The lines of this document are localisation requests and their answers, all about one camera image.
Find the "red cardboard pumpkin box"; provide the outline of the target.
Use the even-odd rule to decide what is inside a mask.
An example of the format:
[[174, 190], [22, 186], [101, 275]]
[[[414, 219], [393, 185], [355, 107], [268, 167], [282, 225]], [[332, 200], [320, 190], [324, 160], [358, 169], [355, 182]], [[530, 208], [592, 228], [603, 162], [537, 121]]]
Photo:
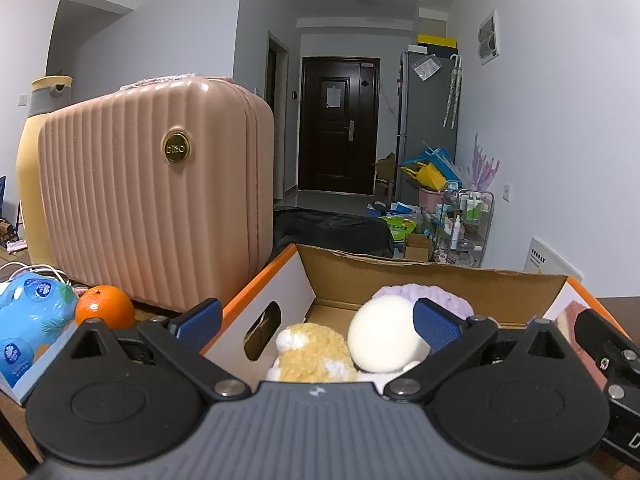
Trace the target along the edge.
[[572, 276], [373, 258], [291, 244], [224, 306], [220, 331], [202, 355], [256, 387], [277, 359], [277, 336], [269, 334], [254, 358], [245, 351], [245, 339], [268, 307], [278, 308], [280, 330], [308, 321], [346, 334], [356, 312], [377, 292], [466, 301], [474, 313], [505, 328], [522, 328], [533, 318], [559, 318], [571, 330], [586, 309], [615, 320]]

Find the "yellow box on refrigerator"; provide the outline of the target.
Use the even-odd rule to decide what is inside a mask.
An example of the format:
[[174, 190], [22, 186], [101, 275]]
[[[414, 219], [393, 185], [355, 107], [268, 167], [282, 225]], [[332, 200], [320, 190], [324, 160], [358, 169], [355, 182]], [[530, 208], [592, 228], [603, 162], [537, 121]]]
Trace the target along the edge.
[[433, 35], [419, 34], [416, 42], [421, 46], [457, 49], [458, 42], [455, 39]]

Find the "blue yellow bags pile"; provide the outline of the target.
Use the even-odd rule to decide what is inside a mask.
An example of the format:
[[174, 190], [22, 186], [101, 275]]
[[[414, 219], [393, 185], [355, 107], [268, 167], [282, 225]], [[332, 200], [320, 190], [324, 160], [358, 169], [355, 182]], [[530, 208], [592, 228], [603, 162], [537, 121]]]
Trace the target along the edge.
[[460, 190], [462, 180], [454, 171], [452, 158], [446, 148], [426, 148], [418, 157], [400, 165], [400, 170], [421, 188], [442, 192]]

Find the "white yellow plush alpaca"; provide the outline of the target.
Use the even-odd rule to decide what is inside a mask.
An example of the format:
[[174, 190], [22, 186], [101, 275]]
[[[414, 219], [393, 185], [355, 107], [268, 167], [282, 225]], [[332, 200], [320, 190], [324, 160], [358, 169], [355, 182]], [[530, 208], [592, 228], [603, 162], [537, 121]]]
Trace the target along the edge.
[[354, 382], [356, 367], [345, 338], [332, 328], [298, 323], [276, 338], [277, 359], [266, 374], [270, 382]]

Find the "yellow thermos jug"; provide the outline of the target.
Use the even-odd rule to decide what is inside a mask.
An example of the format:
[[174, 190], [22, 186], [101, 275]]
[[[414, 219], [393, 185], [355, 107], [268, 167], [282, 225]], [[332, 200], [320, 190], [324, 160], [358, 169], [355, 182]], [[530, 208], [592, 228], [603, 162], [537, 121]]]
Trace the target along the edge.
[[48, 116], [70, 105], [73, 78], [56, 75], [35, 79], [30, 86], [27, 119], [16, 155], [16, 183], [30, 261], [56, 266], [40, 186], [38, 139]]

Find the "lavender fluffy towel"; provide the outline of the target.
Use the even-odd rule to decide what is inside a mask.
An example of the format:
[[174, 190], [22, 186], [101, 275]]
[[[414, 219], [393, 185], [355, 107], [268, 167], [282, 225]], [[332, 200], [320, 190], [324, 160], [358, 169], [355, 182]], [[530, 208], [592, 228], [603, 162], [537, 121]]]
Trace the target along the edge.
[[398, 296], [415, 304], [419, 299], [426, 298], [438, 304], [459, 318], [468, 318], [474, 314], [472, 306], [463, 298], [447, 292], [436, 285], [405, 284], [381, 287], [372, 298], [383, 296]]

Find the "dark brown entrance door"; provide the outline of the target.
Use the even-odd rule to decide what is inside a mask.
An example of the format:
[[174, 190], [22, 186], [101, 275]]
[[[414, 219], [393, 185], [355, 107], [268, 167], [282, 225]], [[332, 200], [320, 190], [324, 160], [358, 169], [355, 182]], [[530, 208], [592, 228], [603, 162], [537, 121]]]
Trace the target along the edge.
[[303, 58], [299, 188], [373, 193], [379, 100], [377, 58]]

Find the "small cardboard box on floor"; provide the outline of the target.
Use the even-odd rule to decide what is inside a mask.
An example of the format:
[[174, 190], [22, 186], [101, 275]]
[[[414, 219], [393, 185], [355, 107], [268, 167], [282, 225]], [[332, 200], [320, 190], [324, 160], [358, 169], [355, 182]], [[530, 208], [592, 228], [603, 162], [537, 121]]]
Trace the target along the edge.
[[412, 261], [430, 262], [434, 254], [432, 240], [424, 234], [411, 233], [404, 240], [404, 258]]

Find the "blue tissue pack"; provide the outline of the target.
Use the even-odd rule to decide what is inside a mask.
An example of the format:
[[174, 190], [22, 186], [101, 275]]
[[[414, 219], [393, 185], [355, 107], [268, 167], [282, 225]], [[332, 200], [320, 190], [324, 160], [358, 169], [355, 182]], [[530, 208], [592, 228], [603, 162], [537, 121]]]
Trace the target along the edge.
[[1, 292], [1, 391], [22, 405], [75, 333], [78, 296], [50, 278], [23, 275]]

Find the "white wall electrical panel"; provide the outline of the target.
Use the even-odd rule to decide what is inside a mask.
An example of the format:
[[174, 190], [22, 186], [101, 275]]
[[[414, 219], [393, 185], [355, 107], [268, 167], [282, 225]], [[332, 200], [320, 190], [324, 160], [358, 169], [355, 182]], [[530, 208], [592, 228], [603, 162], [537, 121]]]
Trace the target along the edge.
[[486, 65], [490, 61], [498, 58], [500, 54], [498, 13], [493, 10], [491, 14], [482, 21], [477, 33], [477, 55], [480, 64]]

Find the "pink ribbed small suitcase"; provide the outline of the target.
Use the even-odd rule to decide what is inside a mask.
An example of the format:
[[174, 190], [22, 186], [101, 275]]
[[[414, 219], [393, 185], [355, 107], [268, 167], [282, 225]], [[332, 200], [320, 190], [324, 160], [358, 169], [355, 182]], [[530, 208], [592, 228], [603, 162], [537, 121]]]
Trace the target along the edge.
[[221, 77], [147, 80], [58, 110], [39, 135], [55, 264], [182, 312], [230, 301], [272, 248], [274, 119]]

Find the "grey refrigerator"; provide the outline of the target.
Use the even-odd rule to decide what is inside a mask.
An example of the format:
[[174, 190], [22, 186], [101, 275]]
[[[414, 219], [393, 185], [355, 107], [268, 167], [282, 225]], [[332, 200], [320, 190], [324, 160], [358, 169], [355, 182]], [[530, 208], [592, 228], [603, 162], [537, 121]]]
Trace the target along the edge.
[[428, 46], [427, 54], [401, 53], [398, 74], [398, 128], [396, 162], [408, 164], [421, 156], [427, 148], [443, 148], [453, 162], [457, 155], [457, 129], [444, 127], [452, 71], [457, 49]]

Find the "white cylindrical sponge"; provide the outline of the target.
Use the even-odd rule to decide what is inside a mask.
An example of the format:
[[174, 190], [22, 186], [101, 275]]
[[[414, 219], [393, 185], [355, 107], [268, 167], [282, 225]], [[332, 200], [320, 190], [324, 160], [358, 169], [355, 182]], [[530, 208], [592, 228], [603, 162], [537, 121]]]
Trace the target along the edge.
[[414, 328], [413, 303], [395, 295], [372, 298], [356, 312], [347, 345], [360, 370], [375, 374], [398, 372], [431, 353]]

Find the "purple feather decoration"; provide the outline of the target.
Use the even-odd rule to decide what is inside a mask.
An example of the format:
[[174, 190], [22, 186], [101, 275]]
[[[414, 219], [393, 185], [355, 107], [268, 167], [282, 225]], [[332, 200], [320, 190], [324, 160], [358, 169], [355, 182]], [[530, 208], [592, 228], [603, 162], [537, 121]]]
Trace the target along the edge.
[[474, 138], [474, 150], [468, 173], [469, 184], [474, 190], [485, 192], [491, 186], [500, 168], [500, 160], [489, 158], [478, 142], [478, 134]]

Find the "black bag on floor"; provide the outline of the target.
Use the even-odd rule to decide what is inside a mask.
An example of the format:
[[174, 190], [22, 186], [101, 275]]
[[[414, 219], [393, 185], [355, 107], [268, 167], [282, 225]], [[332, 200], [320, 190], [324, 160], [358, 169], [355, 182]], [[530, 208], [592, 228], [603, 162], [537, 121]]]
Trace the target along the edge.
[[395, 251], [392, 232], [380, 218], [278, 207], [273, 211], [272, 252], [268, 262], [291, 244], [383, 258], [392, 258]]

